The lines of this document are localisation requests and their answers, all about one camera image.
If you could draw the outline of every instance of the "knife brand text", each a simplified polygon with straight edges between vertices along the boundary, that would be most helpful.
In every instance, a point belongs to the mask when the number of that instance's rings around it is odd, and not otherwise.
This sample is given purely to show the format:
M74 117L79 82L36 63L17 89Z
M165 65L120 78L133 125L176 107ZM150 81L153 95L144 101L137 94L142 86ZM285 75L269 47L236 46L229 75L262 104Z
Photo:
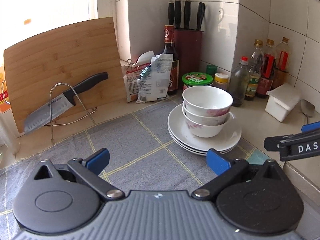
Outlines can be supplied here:
M60 99L62 99L62 97L58 97L57 99L55 99L54 101L51 101L51 104L53 104L53 103L55 103L55 102L57 102L57 101L59 101Z

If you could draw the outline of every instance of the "kitchen counter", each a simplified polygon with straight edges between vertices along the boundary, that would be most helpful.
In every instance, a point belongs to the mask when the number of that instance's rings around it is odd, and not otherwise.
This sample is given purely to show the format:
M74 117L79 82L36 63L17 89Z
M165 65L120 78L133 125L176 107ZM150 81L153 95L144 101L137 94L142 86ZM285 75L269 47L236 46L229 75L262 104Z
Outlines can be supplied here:
M97 112L92 116L96 123L105 122L145 108L150 104L154 103L136 104L135 102L127 103L125 101L118 101L98 107ZM279 164L284 167L285 172L293 184L320 206L320 156L283 163L280 162L278 152L267 152L263 147L265 137L301 132L302 125L307 123L306 117L301 113L300 106L297 105L286 117L284 122L280 123L264 111L266 104L267 99L255 98L254 101L251 102L245 101L241 107L231 108L231 111L235 114L241 124L242 137L270 156L270 158L277 160ZM71 118L69 117L69 119L61 120L60 122L69 122L81 115L82 114L75 115ZM315 117L310 118L309 120L310 122L320 121L320 114L316 113ZM85 118L68 126L55 127L55 142L59 142L73 134L88 129L92 125L91 120ZM0 168L50 147L52 145L51 129L49 127L43 127L27 136L21 136L19 141L21 143L21 150L16 156L7 153L6 146L0 148L1 153L4 155Z

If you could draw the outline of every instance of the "food package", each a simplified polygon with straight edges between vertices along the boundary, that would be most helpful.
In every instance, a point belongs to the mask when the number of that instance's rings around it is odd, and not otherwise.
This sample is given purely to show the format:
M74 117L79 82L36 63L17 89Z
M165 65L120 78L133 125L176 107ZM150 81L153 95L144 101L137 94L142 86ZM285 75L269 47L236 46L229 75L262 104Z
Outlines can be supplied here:
M151 65L146 67L140 79L137 103L163 100L167 98L173 54L160 54L151 59Z
M142 54L134 64L129 63L124 70L124 87L127 93L127 102L138 99L139 88L137 79L140 78L141 71L145 67L150 66L151 59L155 56L153 51L148 51Z

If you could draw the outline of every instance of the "wire stand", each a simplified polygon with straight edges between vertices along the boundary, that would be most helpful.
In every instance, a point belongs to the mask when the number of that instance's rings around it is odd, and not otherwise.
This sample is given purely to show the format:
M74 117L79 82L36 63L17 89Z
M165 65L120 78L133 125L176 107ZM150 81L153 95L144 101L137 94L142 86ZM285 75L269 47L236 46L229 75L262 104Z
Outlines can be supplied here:
M75 120L73 122L69 122L69 123L62 123L62 124L52 124L52 108L51 108L51 94L52 94L52 91L57 87L57 86L60 86L60 85L65 85L65 86L68 86L70 87L74 94L76 95L76 97L78 98L79 102L81 103L82 107L84 108L84 110L86 111L86 115L79 118L78 120ZM97 108L95 107L94 109L92 109L92 112L88 112L88 110L85 108L84 104L82 103L81 99L79 98L78 94L76 93L76 91L74 90L74 88L72 86L70 86L69 84L67 83L58 83L56 85L54 85L50 91L50 95L49 95L49 108L50 108L50 124L46 124L45 126L50 126L51 127L51 142L53 143L53 127L54 126L61 126L61 125L67 125L67 124L71 124L71 123L74 123L74 122L77 122L87 116L90 117L91 121L93 122L94 125L96 125L96 122L94 121L94 119L92 118L91 114L94 113L95 111L97 111Z

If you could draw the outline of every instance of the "spoon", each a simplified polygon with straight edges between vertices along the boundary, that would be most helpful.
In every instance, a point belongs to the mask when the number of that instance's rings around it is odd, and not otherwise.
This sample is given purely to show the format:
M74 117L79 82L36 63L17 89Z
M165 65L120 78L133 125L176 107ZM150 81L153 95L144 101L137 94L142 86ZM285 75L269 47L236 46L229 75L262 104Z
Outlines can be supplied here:
M309 117L313 117L315 113L315 106L311 104L309 101L302 99L301 110L302 113L307 117L307 124L309 124Z

